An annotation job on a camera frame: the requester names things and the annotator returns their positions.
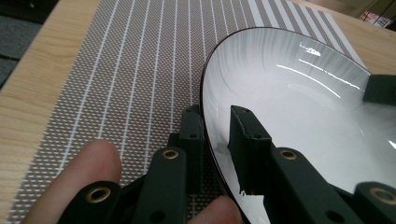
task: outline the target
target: dark floor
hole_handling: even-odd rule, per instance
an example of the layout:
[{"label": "dark floor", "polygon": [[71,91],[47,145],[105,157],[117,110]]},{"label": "dark floor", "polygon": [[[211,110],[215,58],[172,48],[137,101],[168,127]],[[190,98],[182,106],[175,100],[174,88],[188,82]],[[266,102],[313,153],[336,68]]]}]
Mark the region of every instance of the dark floor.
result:
[{"label": "dark floor", "polygon": [[0,89],[40,28],[38,23],[0,15]]}]

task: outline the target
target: gray woven placemat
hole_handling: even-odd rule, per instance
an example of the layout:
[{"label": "gray woven placemat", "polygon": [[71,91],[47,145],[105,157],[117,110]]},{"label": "gray woven placemat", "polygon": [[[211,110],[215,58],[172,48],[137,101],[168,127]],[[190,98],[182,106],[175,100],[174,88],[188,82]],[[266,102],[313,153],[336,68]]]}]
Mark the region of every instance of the gray woven placemat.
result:
[{"label": "gray woven placemat", "polygon": [[[102,0],[8,223],[19,223],[93,138],[119,149],[122,185],[143,175],[177,132],[181,110],[199,103],[206,56],[227,35],[255,26],[312,36],[362,64],[330,15],[284,0]],[[189,217],[219,194],[208,158],[205,167],[205,193],[190,197]]]}]

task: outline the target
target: black object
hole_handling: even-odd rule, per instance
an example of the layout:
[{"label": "black object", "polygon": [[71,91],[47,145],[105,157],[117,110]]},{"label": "black object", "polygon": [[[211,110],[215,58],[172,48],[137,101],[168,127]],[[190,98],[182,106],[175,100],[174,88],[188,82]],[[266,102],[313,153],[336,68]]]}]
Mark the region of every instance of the black object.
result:
[{"label": "black object", "polygon": [[187,194],[202,192],[203,123],[198,105],[182,113],[180,132],[154,153],[146,175],[128,186],[99,181],[82,189],[66,207],[59,223],[182,224]]},{"label": "black object", "polygon": [[370,76],[363,101],[384,105],[396,105],[396,76]]},{"label": "black object", "polygon": [[[239,185],[262,192],[272,223],[396,223],[396,189],[368,182],[352,195],[330,185],[302,153],[269,142],[267,131],[244,107],[231,107],[230,132],[228,148]],[[258,140],[251,137],[254,133],[265,134],[265,144],[252,144]],[[253,168],[246,159],[254,155],[260,155],[254,162],[261,166],[247,174]]]}]

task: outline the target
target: white plate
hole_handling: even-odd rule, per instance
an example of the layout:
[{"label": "white plate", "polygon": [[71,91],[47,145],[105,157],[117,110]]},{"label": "white plate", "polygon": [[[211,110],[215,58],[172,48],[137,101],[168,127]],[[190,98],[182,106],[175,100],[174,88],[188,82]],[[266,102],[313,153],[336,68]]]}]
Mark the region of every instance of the white plate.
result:
[{"label": "white plate", "polygon": [[364,103],[371,74],[310,37],[274,28],[230,35],[209,57],[201,87],[213,158],[251,223],[269,223],[262,197],[239,193],[229,150],[230,106],[253,111],[277,147],[302,152],[331,184],[396,187],[396,106]]}]

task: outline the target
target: floor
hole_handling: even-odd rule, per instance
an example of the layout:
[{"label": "floor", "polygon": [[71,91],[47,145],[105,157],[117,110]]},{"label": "floor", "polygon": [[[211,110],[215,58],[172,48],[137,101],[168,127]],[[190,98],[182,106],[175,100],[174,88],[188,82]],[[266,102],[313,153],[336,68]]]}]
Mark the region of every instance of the floor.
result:
[{"label": "floor", "polygon": [[0,15],[0,90],[41,26],[38,23]]}]

